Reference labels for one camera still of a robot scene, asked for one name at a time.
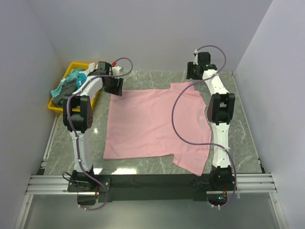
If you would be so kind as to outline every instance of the gray wall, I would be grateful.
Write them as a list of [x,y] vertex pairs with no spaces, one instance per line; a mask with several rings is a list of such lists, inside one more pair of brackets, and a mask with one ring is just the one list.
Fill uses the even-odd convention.
[[236,71],[262,163],[292,229],[305,226],[305,2],[274,0]]
[[[136,70],[185,70],[215,44],[236,67],[272,0],[28,0],[64,67],[127,56]],[[213,61],[223,63],[212,51]]]
[[0,228],[10,229],[43,157],[63,67],[25,1],[0,1],[0,30]]

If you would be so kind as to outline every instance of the marble table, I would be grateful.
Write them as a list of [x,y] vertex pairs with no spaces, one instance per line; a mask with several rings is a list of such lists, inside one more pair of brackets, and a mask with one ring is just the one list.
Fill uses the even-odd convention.
[[[170,83],[186,82],[186,71],[134,71],[124,78],[123,89],[168,89]],[[232,72],[220,73],[226,89],[235,94],[234,116],[229,129],[229,152],[237,173],[261,173],[260,160],[253,143],[247,119],[239,98]],[[195,86],[205,103],[210,102],[211,94],[206,84]],[[95,174],[185,174],[187,170],[173,163],[173,156],[135,158],[122,160],[103,160],[110,94],[101,92],[93,111],[90,150]],[[54,137],[48,153],[45,175],[61,175],[72,172],[74,165],[73,146],[70,134],[62,123],[62,115],[54,129]],[[213,147],[203,173],[211,171]]]

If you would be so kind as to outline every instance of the yellow bin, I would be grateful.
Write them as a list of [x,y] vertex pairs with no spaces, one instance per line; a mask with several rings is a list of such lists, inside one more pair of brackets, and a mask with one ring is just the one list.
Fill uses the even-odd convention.
[[[68,69],[67,69],[67,71],[66,71],[66,73],[65,73],[65,75],[64,75],[63,77],[66,78],[66,77],[67,77],[67,74],[70,74],[71,71],[72,71],[72,69],[82,68],[82,69],[86,70],[86,69],[88,69],[88,67],[89,67],[89,64],[88,64],[88,63],[72,62],[72,63],[70,63],[70,65],[69,65],[69,67],[68,67]],[[95,94],[95,97],[91,100],[91,107],[92,107],[92,109],[93,109],[93,107],[94,107],[94,104],[95,104],[95,101],[96,101],[96,97],[97,97],[97,95],[99,94],[99,92],[100,92],[100,91],[98,91],[98,92]],[[55,106],[55,105],[52,103],[52,100],[53,100],[53,98],[51,98],[51,100],[49,101],[48,108],[49,108],[50,110],[55,111],[55,112],[62,113],[62,112],[63,112],[63,109],[60,108],[60,107]],[[79,108],[73,108],[73,111],[78,111],[78,112],[79,112],[80,109],[79,109]]]

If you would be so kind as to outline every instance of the gray floor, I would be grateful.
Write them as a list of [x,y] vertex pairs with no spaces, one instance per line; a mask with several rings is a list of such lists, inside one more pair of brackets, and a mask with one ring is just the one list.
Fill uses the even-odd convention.
[[117,201],[97,211],[77,208],[76,196],[35,195],[26,229],[278,229],[267,193],[241,194],[211,209],[192,200]]
[[[135,71],[124,78],[123,89],[167,89],[170,83],[186,82],[185,71]],[[261,173],[258,155],[244,115],[232,72],[220,73],[226,89],[236,96],[234,117],[229,130],[229,152],[238,173]],[[208,105],[211,95],[205,83],[196,85]],[[103,160],[110,94],[101,92],[93,112],[90,147],[95,174],[183,174],[187,170],[173,164],[173,156]],[[204,173],[209,173],[213,159],[211,147]],[[62,123],[62,115],[54,130],[45,175],[61,175],[72,172],[74,163],[73,146],[69,132]]]

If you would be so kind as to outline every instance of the pink fabric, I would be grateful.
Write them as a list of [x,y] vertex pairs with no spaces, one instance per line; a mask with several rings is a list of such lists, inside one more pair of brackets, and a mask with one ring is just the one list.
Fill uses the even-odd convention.
[[[192,146],[173,131],[171,112],[179,93],[191,82],[172,83],[170,89],[123,91],[111,95],[104,159],[174,155],[173,162],[200,176],[209,146]],[[179,99],[174,122],[180,135],[191,142],[211,141],[205,103],[190,87]]]

